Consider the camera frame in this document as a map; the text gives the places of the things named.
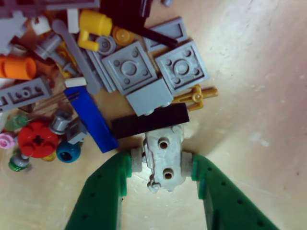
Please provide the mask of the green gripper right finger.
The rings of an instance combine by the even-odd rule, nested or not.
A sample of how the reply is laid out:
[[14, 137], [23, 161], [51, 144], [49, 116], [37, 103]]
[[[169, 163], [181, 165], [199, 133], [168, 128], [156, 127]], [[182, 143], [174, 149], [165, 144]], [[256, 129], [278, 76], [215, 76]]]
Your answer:
[[278, 229], [209, 159], [192, 156], [191, 178], [197, 182], [209, 230]]

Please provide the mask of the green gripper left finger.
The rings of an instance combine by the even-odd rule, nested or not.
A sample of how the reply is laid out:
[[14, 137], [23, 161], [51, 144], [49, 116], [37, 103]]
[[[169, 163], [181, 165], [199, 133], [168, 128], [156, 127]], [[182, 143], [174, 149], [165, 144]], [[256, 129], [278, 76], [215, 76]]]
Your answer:
[[129, 152], [115, 154], [86, 180], [67, 230], [119, 230], [127, 178], [132, 176]]

